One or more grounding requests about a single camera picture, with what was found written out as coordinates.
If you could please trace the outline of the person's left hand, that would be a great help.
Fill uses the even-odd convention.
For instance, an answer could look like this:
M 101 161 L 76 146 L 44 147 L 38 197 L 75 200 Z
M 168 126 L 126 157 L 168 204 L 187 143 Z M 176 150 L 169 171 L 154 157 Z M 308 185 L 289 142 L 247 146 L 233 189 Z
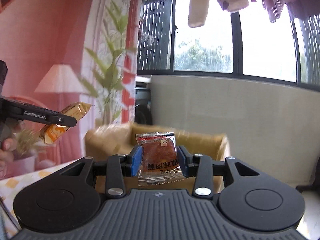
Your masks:
M 25 128 L 23 121 L 18 121 L 16 124 L 9 125 L 11 134 L 2 142 L 0 165 L 1 171 L 4 170 L 8 163 L 14 161 L 14 150 L 17 148 L 16 133 L 21 132 Z

